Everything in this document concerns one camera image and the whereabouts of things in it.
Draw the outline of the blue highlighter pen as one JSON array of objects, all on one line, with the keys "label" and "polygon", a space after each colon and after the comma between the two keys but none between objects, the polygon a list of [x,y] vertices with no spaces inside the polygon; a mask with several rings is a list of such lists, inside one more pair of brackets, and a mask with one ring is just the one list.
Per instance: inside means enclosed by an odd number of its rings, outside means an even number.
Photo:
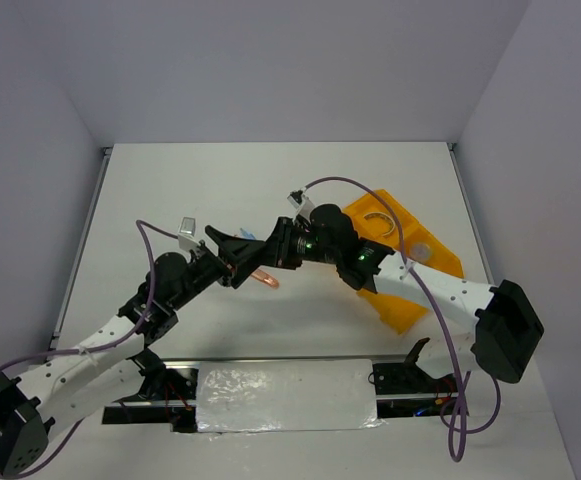
[{"label": "blue highlighter pen", "polygon": [[245,230],[243,228],[240,229],[240,234],[245,239],[250,239],[250,240],[255,240],[256,239],[256,237],[251,232],[249,232],[249,231],[247,231],[247,230]]}]

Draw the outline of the clear tape roll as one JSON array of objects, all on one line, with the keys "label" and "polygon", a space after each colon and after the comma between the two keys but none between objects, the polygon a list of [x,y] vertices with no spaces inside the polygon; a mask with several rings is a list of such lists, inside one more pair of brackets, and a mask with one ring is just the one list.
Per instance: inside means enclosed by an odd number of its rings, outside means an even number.
[{"label": "clear tape roll", "polygon": [[384,212],[379,212],[379,211],[375,211],[375,212],[368,212],[366,214],[363,215],[363,219],[366,221],[370,221],[370,220],[381,220],[383,223],[386,224],[386,229],[383,233],[381,233],[381,236],[386,238],[389,237],[395,230],[396,225],[394,222],[394,219],[384,213]]}]

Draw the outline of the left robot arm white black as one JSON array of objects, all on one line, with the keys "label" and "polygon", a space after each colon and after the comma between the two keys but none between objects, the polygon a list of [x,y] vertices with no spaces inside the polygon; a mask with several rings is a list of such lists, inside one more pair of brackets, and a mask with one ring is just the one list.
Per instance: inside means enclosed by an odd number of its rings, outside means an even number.
[{"label": "left robot arm white black", "polygon": [[45,468],[53,439],[71,437],[103,405],[137,392],[159,396],[166,367],[150,347],[177,322],[178,310],[212,284],[236,288],[268,255],[265,241],[206,229],[218,250],[180,236],[189,256],[155,256],[137,292],[103,326],[68,349],[19,357],[0,366],[0,479],[23,479]]}]

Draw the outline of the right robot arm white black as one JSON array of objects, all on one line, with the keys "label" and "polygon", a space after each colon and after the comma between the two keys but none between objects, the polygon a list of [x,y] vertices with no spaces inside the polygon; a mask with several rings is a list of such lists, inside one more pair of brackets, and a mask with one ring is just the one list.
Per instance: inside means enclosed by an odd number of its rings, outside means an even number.
[{"label": "right robot arm white black", "polygon": [[467,349],[460,358],[495,379],[518,383],[544,334],[544,326],[524,290],[504,280],[474,283],[413,262],[395,249],[362,237],[334,204],[316,207],[308,220],[281,217],[265,240],[251,240],[259,266],[296,269],[305,261],[332,264],[357,291],[400,297],[429,307],[462,327]]}]

